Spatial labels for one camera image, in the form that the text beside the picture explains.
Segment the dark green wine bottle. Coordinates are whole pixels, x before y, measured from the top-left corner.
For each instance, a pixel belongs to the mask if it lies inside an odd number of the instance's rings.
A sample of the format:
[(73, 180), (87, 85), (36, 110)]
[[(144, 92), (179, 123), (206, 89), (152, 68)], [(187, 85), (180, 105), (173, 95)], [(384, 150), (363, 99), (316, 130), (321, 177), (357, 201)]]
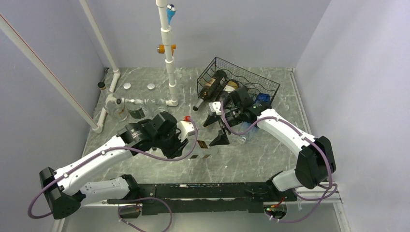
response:
[(211, 79), (204, 85), (198, 93), (198, 101), (192, 107), (194, 111), (198, 111), (201, 104), (216, 97), (226, 86), (227, 74), (223, 70), (217, 70)]

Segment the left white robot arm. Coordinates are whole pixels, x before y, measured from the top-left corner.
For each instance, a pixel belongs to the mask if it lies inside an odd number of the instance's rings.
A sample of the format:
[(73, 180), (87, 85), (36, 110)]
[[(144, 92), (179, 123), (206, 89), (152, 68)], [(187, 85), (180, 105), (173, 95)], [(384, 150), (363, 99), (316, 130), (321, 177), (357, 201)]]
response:
[(179, 161), (188, 144), (188, 136), (198, 130), (191, 118), (177, 121), (169, 112), (158, 113), (153, 119), (129, 123), (111, 139), (86, 156), (59, 169), (47, 167), (39, 176), (50, 215), (62, 219), (80, 207), (103, 200), (136, 201), (141, 188), (130, 174), (92, 182), (92, 178), (111, 166), (142, 154), (156, 160)]

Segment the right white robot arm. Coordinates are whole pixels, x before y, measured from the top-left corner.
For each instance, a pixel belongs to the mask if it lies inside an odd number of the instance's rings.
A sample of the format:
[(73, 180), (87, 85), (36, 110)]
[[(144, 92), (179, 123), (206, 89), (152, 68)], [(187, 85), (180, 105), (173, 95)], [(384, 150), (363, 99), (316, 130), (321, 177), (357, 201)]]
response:
[(274, 136), (296, 156), (294, 169), (280, 172), (268, 182), (266, 194), (269, 199), (277, 201), (286, 190), (298, 187), (331, 189), (335, 186), (332, 174), (336, 164), (330, 140), (297, 128), (280, 116), (270, 103), (254, 100), (246, 87), (210, 102), (207, 107), (209, 118), (221, 122), (219, 136), (212, 141), (213, 145), (228, 143), (226, 131), (244, 135), (257, 127)]

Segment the clear bottle dark label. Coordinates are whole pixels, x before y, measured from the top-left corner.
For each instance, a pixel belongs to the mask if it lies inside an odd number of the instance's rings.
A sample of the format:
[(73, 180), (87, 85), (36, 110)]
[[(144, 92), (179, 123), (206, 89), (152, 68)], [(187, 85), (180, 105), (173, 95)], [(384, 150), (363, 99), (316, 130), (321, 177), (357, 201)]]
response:
[(155, 117), (157, 114), (162, 112), (168, 112), (168, 106), (166, 103), (165, 96), (160, 90), (155, 86), (154, 83), (149, 83), (147, 85), (148, 97), (147, 104), (151, 109), (152, 116)]

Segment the clear bottle silver cap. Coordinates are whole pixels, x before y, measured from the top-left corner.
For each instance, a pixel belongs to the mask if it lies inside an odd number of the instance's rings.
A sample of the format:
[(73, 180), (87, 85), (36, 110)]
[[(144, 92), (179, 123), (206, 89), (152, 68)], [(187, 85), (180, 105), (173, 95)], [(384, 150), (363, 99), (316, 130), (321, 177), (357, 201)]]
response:
[(137, 98), (135, 90), (130, 83), (123, 84), (125, 106), (130, 116), (137, 120), (147, 119), (149, 110), (145, 100)]

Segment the clear square bottle black cap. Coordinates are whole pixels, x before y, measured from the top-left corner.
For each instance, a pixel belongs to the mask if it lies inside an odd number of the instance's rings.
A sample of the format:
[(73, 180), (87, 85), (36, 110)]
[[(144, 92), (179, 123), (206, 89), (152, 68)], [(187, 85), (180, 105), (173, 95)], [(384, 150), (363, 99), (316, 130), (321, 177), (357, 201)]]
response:
[(215, 146), (210, 146), (209, 141), (195, 141), (194, 138), (191, 138), (188, 140), (188, 144), (182, 151), (182, 157), (186, 157), (190, 160), (210, 159), (211, 157), (217, 155), (218, 152), (218, 148)]

